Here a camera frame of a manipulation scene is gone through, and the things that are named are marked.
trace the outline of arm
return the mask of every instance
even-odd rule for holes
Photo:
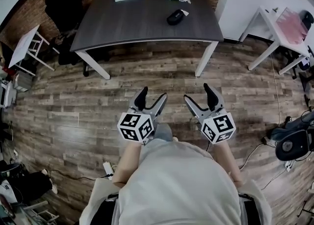
[[[129,141],[112,177],[112,182],[122,188],[138,168],[142,144]]]
[[[230,175],[237,188],[243,185],[241,172],[226,141],[213,146],[216,162]]]

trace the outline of dark gray table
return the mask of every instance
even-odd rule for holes
[[[176,26],[167,24],[175,10],[189,12]],[[71,51],[76,52],[105,79],[110,75],[86,50],[132,42],[188,40],[211,44],[195,71],[200,76],[223,36],[208,0],[93,0],[75,36]]]

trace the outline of table top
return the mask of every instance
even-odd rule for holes
[[[280,27],[276,23],[278,19],[276,16],[271,15],[265,11],[264,7],[259,7],[258,12],[262,15],[263,19],[265,20],[267,26],[269,27],[270,31],[272,32],[276,41],[283,47],[286,47],[290,50],[296,51],[304,56],[309,56],[309,51],[306,44],[302,41],[300,44],[291,44],[288,42],[287,38],[285,37],[284,33],[281,31]]]
[[[170,26],[166,19],[177,9],[189,15]],[[93,0],[71,51],[154,40],[223,41],[223,36],[208,0]]]
[[[37,25],[31,31],[29,31],[27,34],[25,34],[21,37],[18,45],[16,46],[16,48],[14,50],[13,55],[12,55],[12,59],[11,59],[10,64],[9,64],[9,68],[11,68],[14,64],[17,64],[19,61],[24,59],[24,57],[28,51],[29,45],[30,45],[32,39],[34,38],[38,28],[39,28],[39,25]]]

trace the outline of wooden floor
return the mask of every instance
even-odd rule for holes
[[[55,72],[40,66],[32,90],[19,93],[17,105],[4,113],[6,121],[13,121],[15,135],[13,144],[7,146],[15,147],[30,171],[46,168],[72,177],[103,176],[103,162],[117,164],[125,146],[116,128],[120,114],[127,110],[131,97],[148,86],[148,105],[160,94],[168,93],[160,122],[169,123],[180,141],[206,149],[208,142],[195,129],[183,95],[189,94],[205,106],[203,83],[208,83],[222,93],[226,110],[235,120],[237,131],[229,144],[241,166],[266,131],[279,122],[271,59],[254,71],[247,69],[267,44],[254,39],[237,45],[221,43],[201,77],[195,78],[205,47],[203,43],[180,41],[116,46],[110,50],[110,62],[102,64],[112,75],[108,81],[95,72],[85,78],[82,63],[59,66],[55,59],[51,61]],[[277,57],[273,60],[283,122],[288,115],[299,117],[306,106],[299,79],[292,80],[289,72],[279,76],[277,71],[284,63]],[[263,190],[272,207],[273,224],[306,224],[308,215],[302,221],[296,215],[304,200],[310,199],[308,208],[314,204],[314,198],[307,193],[314,181],[312,166],[312,160],[296,162],[289,173],[283,173]],[[251,156],[243,173],[263,188],[283,170],[274,149],[262,146]],[[59,193],[47,193],[44,198],[61,221],[72,224],[88,203],[93,181],[71,180],[55,171],[52,179]]]

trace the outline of gray sleeve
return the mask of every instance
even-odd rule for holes
[[[261,190],[254,180],[248,180],[243,186],[238,188],[241,194],[247,194],[254,198],[257,210],[260,215],[262,225],[271,225],[271,208]]]

